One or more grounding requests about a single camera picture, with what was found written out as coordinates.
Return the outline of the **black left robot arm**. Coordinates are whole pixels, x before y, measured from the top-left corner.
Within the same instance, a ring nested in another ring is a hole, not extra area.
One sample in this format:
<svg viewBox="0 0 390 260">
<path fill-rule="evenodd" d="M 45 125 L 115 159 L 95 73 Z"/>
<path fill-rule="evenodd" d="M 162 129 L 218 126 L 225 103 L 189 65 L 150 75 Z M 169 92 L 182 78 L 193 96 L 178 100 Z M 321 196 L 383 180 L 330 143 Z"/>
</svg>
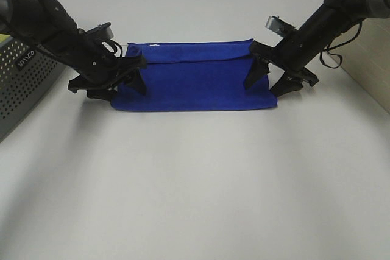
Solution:
<svg viewBox="0 0 390 260">
<path fill-rule="evenodd" d="M 147 93 L 140 73 L 145 58 L 123 55 L 110 22 L 80 28 L 58 0 L 1 0 L 1 33 L 75 70 L 78 76 L 68 84 L 73 93 L 85 90 L 89 98 L 111 101 L 120 84 Z"/>
</svg>

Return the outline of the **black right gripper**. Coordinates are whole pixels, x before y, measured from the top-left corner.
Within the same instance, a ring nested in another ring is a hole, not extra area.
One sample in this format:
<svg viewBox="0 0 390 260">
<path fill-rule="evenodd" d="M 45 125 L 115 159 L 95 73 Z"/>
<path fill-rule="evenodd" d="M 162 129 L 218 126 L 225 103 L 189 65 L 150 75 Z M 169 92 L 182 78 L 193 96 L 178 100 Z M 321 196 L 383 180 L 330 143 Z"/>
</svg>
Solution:
<svg viewBox="0 0 390 260">
<path fill-rule="evenodd" d="M 270 73 L 270 62 L 286 71 L 270 89 L 275 97 L 300 91 L 304 82 L 311 87 L 317 84 L 317 76 L 303 68 L 323 50 L 323 30 L 292 28 L 282 29 L 282 33 L 283 38 L 275 47 L 257 41 L 249 46 L 252 65 L 243 82 L 245 89 L 251 88 Z"/>
</svg>

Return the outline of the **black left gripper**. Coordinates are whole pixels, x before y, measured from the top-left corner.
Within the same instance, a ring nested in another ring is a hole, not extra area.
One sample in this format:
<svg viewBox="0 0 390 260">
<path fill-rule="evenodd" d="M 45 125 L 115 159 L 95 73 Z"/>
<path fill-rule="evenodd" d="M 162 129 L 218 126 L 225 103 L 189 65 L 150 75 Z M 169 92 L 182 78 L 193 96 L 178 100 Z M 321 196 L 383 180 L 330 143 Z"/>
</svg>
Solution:
<svg viewBox="0 0 390 260">
<path fill-rule="evenodd" d="M 60 60 L 78 76 L 68 82 L 68 90 L 86 90 L 87 98 L 111 102 L 117 95 L 114 87 L 125 85 L 141 95 L 147 86 L 141 69 L 147 68 L 142 56 L 125 57 L 114 40 L 93 40 L 84 33 L 60 34 Z"/>
</svg>

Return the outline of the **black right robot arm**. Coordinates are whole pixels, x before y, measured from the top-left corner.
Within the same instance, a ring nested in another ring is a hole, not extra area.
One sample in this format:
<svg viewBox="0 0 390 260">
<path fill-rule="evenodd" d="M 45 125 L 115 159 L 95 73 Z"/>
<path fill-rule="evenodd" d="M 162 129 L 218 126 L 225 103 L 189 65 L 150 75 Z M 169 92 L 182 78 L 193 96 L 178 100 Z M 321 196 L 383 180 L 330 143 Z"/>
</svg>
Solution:
<svg viewBox="0 0 390 260">
<path fill-rule="evenodd" d="M 319 79 L 307 69 L 307 64 L 315 56 L 332 50 L 335 38 L 370 18 L 389 18 L 389 0 L 323 0 L 299 29 L 277 16 L 269 17 L 266 27 L 282 40 L 274 47 L 257 41 L 250 44 L 253 62 L 244 88 L 248 90 L 268 74 L 270 64 L 284 71 L 270 90 L 276 97 L 301 90 L 304 82 L 315 86 Z"/>
</svg>

